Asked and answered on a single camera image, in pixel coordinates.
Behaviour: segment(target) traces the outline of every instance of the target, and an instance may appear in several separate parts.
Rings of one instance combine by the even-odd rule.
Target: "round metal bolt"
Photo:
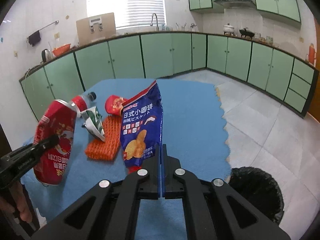
[[[141,169],[141,170],[138,170],[138,175],[139,176],[145,176],[148,174],[148,171],[145,170],[145,169]]]
[[[223,185],[223,180],[222,179],[215,179],[213,181],[213,184],[217,187],[221,187]]]
[[[99,182],[100,187],[109,187],[109,185],[110,185],[110,182],[106,179]]]
[[[184,169],[176,169],[175,173],[176,173],[177,175],[183,175],[183,174],[186,173],[186,171],[185,171]]]

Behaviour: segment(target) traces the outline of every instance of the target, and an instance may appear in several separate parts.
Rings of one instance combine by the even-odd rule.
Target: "white wall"
[[[306,58],[311,43],[316,48],[316,27],[314,17],[303,0],[297,0],[300,15],[301,29],[294,28],[284,23],[262,18],[254,8],[231,8],[225,9],[225,13],[204,14],[203,30],[207,33],[223,34],[223,26],[230,23],[235,32],[248,27],[250,31],[261,33],[262,37],[271,36],[274,45],[284,49],[302,59]]]
[[[165,0],[167,25],[175,30],[175,23],[190,30],[191,23],[202,31],[202,15],[189,11],[188,0]],[[66,43],[78,44],[76,21],[87,17],[86,0],[17,0],[0,25],[0,123],[12,149],[33,136],[37,121],[23,95],[19,79],[41,62],[41,51]],[[26,38],[45,25],[59,20],[41,31],[41,42],[32,47]],[[149,30],[138,27],[118,30],[118,33]],[[59,32],[59,41],[54,34]]]

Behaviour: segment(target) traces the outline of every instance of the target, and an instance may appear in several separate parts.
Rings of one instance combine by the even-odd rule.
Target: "drawer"
[[[295,74],[292,74],[289,88],[298,94],[302,95],[304,98],[307,98],[309,95],[311,85],[305,82],[303,79],[299,78]]]
[[[293,73],[307,81],[309,84],[312,83],[314,70],[298,59],[294,60]]]
[[[287,95],[285,96],[284,101],[292,106],[294,109],[298,110],[300,113],[302,112],[302,109],[304,107],[304,104],[306,100],[298,95],[296,92],[292,91],[290,88],[288,88]]]

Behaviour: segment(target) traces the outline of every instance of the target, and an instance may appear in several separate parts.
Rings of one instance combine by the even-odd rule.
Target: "tiled floor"
[[[304,119],[265,94],[231,78],[202,70],[177,79],[211,83],[219,88],[230,165],[270,173],[284,198],[280,227],[292,240],[307,230],[319,210],[320,124]]]

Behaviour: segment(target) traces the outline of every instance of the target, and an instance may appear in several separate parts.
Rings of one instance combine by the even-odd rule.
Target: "blue biscuit package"
[[[144,159],[154,156],[155,145],[162,144],[163,109],[156,81],[123,104],[120,142],[129,173]]]

